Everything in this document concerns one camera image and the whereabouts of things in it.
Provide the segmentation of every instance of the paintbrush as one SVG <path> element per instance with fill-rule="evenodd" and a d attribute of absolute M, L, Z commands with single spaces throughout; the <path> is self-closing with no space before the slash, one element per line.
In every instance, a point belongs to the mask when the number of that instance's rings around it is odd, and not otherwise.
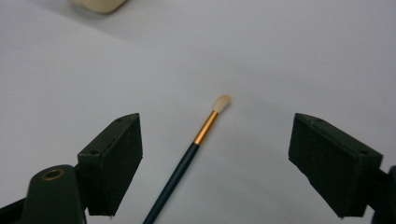
<path fill-rule="evenodd" d="M 154 223 L 157 216 L 161 213 L 161 210 L 163 210 L 163 206 L 166 204 L 172 192 L 174 191 L 175 187 L 177 186 L 177 183 L 180 181 L 181 177 L 184 175 L 187 168 L 189 168 L 192 159 L 194 158 L 196 152 L 198 151 L 198 148 L 204 141 L 207 133 L 210 130 L 210 127 L 212 127 L 212 124 L 216 120 L 216 117 L 218 116 L 219 113 L 221 113 L 221 111 L 225 109 L 225 107 L 227 107 L 227 105 L 230 104 L 230 102 L 231 102 L 231 97 L 229 95 L 222 95 L 218 98 L 212 113 L 210 114 L 209 118 L 206 120 L 204 126 L 202 126 L 201 131 L 198 132 L 197 136 L 195 137 L 194 141 L 191 143 L 190 147 L 187 149 L 181 161 L 178 163 L 175 171 L 172 173 L 171 177 L 169 178 L 168 182 L 163 188 L 163 191 L 161 192 L 160 196 L 158 196 L 157 201 L 152 206 L 151 210 L 146 216 L 146 219 L 143 222 L 144 224 Z"/>

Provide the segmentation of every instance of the paintbrush handle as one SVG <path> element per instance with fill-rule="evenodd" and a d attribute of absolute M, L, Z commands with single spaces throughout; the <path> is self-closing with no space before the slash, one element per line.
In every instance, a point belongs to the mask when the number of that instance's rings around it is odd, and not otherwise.
<path fill-rule="evenodd" d="M 163 206 L 166 204 L 172 192 L 176 188 L 178 181 L 180 181 L 181 177 L 184 175 L 187 168 L 189 168 L 189 165 L 192 159 L 194 158 L 196 152 L 198 151 L 198 148 L 199 146 L 197 144 L 191 143 L 189 149 L 187 149 L 183 158 L 178 163 L 175 171 L 172 173 L 171 177 L 169 178 L 168 182 L 163 188 L 163 191 L 161 192 L 160 196 L 158 196 L 157 201 L 155 202 L 154 205 L 152 205 L 152 208 L 149 211 L 148 215 L 146 216 L 146 219 L 143 222 L 143 224 L 154 223 L 157 216 L 161 213 L 161 210 L 163 210 Z"/>

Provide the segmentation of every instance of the beige object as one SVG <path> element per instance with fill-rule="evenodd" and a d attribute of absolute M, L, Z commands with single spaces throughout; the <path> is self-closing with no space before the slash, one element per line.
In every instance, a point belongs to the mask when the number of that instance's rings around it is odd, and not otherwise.
<path fill-rule="evenodd" d="M 70 0 L 73 4 L 98 13 L 110 13 L 119 8 L 126 0 Z"/>

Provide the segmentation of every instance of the gold ferrule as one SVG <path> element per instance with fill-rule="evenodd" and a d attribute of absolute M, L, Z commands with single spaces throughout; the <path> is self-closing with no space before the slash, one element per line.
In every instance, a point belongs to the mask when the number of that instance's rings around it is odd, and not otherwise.
<path fill-rule="evenodd" d="M 209 118 L 207 118 L 204 126 L 202 126 L 201 131 L 198 132 L 197 136 L 195 137 L 194 143 L 198 146 L 204 141 L 206 134 L 209 132 L 210 127 L 214 123 L 216 117 L 218 116 L 218 112 L 212 111 Z"/>

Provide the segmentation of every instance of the paintbrush bristles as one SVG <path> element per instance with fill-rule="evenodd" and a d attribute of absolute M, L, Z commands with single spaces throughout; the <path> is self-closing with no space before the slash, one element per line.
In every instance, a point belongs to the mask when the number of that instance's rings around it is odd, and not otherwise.
<path fill-rule="evenodd" d="M 222 95 L 216 101 L 215 107 L 213 108 L 218 114 L 221 113 L 229 105 L 231 102 L 231 96 L 229 95 Z"/>

